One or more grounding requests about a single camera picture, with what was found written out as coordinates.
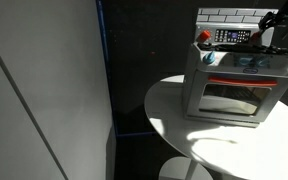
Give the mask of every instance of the oven handle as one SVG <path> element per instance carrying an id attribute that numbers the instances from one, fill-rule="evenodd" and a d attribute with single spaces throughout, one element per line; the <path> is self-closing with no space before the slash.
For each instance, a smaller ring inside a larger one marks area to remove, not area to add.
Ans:
<path id="1" fill-rule="evenodd" d="M 211 82 L 232 84 L 232 85 L 243 85 L 243 86 L 276 86 L 277 82 L 271 81 L 252 81 L 252 80 L 240 80 L 240 79 L 226 79 L 220 77 L 210 76 L 208 78 Z"/>

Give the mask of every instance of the red knob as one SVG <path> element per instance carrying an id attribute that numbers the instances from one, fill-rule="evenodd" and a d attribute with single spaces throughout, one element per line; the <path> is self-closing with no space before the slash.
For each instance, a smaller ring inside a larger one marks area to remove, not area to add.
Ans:
<path id="1" fill-rule="evenodd" d="M 211 33 L 208 30 L 204 30 L 201 32 L 201 34 L 199 35 L 199 40 L 204 42 L 206 40 L 208 40 L 209 38 L 211 38 Z"/>

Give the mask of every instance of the oven door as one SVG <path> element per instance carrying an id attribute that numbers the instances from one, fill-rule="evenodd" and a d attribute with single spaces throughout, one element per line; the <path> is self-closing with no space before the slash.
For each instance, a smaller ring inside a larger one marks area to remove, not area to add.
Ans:
<path id="1" fill-rule="evenodd" d="M 197 71 L 187 116 L 263 122 L 288 88 L 288 78 Z"/>

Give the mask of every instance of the white tabletop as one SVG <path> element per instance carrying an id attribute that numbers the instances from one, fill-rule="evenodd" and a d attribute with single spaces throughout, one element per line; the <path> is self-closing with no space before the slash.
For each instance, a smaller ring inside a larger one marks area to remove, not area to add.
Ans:
<path id="1" fill-rule="evenodd" d="M 288 106 L 278 102 L 257 128 L 185 120 L 183 76 L 156 83 L 145 111 L 156 131 L 187 157 L 245 179 L 288 180 Z"/>

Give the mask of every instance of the oven window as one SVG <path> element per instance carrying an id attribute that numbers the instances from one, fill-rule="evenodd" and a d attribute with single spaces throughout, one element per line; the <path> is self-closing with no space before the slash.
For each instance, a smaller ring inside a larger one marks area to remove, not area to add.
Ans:
<path id="1" fill-rule="evenodd" d="M 200 111 L 254 115 L 270 88 L 207 84 Z"/>

